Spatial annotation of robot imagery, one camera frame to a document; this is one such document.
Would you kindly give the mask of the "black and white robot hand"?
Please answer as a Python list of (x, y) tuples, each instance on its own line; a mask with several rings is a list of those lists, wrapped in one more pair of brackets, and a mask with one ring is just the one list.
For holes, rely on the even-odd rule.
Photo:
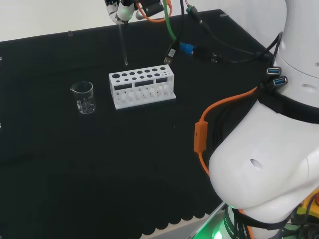
[(115, 24), (127, 24), (138, 9), (139, 0), (104, 0), (108, 15)]

